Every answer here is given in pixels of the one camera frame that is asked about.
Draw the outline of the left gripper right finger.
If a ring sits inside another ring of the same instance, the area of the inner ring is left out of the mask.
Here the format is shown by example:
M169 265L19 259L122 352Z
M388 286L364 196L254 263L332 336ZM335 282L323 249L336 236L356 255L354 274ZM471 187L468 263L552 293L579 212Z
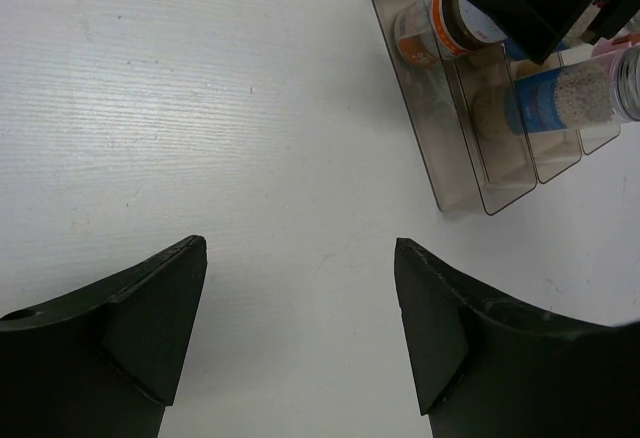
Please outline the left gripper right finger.
M635 437L639 326L530 305L408 238L394 277L420 412L436 437Z

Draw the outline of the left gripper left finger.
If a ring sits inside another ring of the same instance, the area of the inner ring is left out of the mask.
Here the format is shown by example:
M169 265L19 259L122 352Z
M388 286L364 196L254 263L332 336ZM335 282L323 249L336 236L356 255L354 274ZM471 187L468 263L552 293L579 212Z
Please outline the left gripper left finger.
M189 236L1 319L4 437L156 437L176 397L207 269Z

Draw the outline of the pink cap spice bottle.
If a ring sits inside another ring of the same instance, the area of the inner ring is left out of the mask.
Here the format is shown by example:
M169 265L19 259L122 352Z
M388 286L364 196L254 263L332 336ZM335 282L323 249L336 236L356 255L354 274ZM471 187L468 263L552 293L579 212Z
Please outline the pink cap spice bottle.
M607 53L626 50L634 47L640 43L640 34L631 33L627 35L621 35L612 39L601 39L593 47L591 56L597 57Z

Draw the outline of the red label spice jar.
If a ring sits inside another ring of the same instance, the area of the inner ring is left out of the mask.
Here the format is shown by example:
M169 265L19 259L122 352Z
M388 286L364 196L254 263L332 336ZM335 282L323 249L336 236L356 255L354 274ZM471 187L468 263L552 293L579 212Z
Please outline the red label spice jar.
M397 14L393 36L401 58L423 69L507 39L494 21L468 0L416 0Z

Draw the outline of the silver lid pearl jar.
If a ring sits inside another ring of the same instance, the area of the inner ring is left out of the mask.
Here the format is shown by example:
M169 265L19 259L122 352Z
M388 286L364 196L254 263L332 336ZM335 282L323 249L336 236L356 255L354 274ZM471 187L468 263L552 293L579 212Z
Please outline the silver lid pearl jar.
M639 47L479 91L471 117L488 140L639 121Z
M514 62L532 60L533 54L529 48L523 48L519 43L513 39L507 39L503 43L506 56ZM571 47L570 43L566 40L560 41L553 49L553 53L562 52L568 50Z

